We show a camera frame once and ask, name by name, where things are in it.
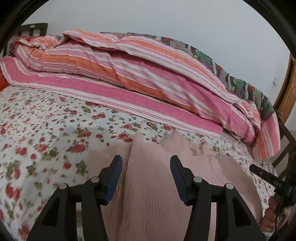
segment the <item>silver screw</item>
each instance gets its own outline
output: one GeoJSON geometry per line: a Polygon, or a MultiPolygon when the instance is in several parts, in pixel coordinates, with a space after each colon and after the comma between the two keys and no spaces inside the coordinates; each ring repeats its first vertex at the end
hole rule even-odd
{"type": "Polygon", "coordinates": [[[66,183],[62,183],[59,185],[59,189],[65,189],[67,187],[67,184],[66,183]]]}
{"type": "Polygon", "coordinates": [[[194,180],[196,183],[201,183],[201,182],[202,182],[201,177],[194,177],[193,180],[194,180]]]}
{"type": "Polygon", "coordinates": [[[99,180],[100,180],[100,179],[99,179],[98,177],[93,177],[93,178],[91,179],[91,182],[92,182],[92,183],[97,183],[99,180]]]}
{"type": "Polygon", "coordinates": [[[227,187],[228,189],[230,189],[230,190],[234,188],[234,186],[233,186],[231,183],[227,183],[227,184],[226,184],[226,187],[227,187]]]}

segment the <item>pink towel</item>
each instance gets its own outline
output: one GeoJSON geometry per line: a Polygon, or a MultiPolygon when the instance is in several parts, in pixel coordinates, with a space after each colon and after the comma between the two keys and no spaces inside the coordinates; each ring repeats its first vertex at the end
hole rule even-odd
{"type": "MultiPolygon", "coordinates": [[[[145,142],[141,133],[134,136],[133,143],[123,144],[125,150],[117,145],[94,152],[95,156],[100,157],[100,164],[94,161],[94,156],[90,156],[88,161],[90,177],[99,174],[102,162],[104,166],[109,165],[115,154],[122,153],[124,167],[127,167],[123,170],[115,198],[102,209],[110,240],[184,239],[191,207],[185,206],[179,198],[170,171],[172,155],[178,155],[183,166],[210,184],[234,184],[257,222],[260,222],[262,206],[251,177],[235,160],[214,155],[206,143],[200,146],[189,144],[182,134],[174,132],[160,144],[145,142]]],[[[214,240],[215,219],[213,204],[208,240],[214,240]]]]}

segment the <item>striped comforter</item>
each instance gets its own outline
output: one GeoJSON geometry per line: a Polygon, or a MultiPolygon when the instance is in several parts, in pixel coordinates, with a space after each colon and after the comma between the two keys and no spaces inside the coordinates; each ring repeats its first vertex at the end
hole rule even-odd
{"type": "Polygon", "coordinates": [[[219,136],[223,127],[253,145],[256,160],[280,149],[275,113],[261,121],[254,102],[227,91],[209,69],[184,51],[154,39],[74,30],[65,31],[61,40],[50,35],[19,37],[12,50],[15,58],[5,57],[0,63],[11,84],[96,100],[207,135],[219,136]]]}

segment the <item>finger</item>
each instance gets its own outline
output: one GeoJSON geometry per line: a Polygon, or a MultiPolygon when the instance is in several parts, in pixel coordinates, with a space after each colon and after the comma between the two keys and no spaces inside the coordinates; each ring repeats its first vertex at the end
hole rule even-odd
{"type": "Polygon", "coordinates": [[[270,232],[271,228],[266,227],[264,224],[260,224],[260,229],[262,232],[270,232]]]}
{"type": "Polygon", "coordinates": [[[283,209],[283,217],[282,217],[282,220],[280,221],[279,223],[279,229],[282,228],[284,226],[284,224],[287,222],[289,216],[290,216],[290,213],[291,213],[291,209],[288,207],[288,208],[284,208],[283,209]]]}
{"type": "Polygon", "coordinates": [[[274,199],[273,196],[270,197],[270,198],[268,199],[268,206],[269,206],[270,208],[272,208],[273,210],[276,209],[277,204],[276,204],[276,201],[275,201],[275,199],[274,199]]]}
{"type": "Polygon", "coordinates": [[[274,222],[276,220],[276,214],[274,210],[272,210],[270,207],[265,210],[265,217],[268,218],[271,222],[274,222]]]}
{"type": "Polygon", "coordinates": [[[270,221],[266,217],[262,218],[261,224],[265,225],[266,227],[270,228],[271,230],[273,230],[274,226],[275,226],[274,222],[270,221]]]}
{"type": "Polygon", "coordinates": [[[285,208],[283,208],[283,216],[289,217],[290,214],[291,214],[291,211],[292,211],[291,207],[285,207],[285,208]]]}

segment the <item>floral bedsheet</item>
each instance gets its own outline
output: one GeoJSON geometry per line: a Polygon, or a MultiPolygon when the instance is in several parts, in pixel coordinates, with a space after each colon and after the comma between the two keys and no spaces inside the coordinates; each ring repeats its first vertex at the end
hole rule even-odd
{"type": "MultiPolygon", "coordinates": [[[[0,219],[17,241],[26,240],[47,200],[61,183],[84,183],[88,150],[131,142],[140,131],[158,142],[175,129],[72,97],[9,86],[0,92],[0,219]]],[[[263,212],[273,188],[250,174],[255,163],[243,142],[180,131],[190,142],[206,142],[233,157],[254,179],[263,212]]],[[[255,163],[275,174],[269,160],[255,163]]],[[[81,211],[78,208],[78,220],[81,211]]],[[[78,231],[79,240],[83,240],[78,231]]]]}

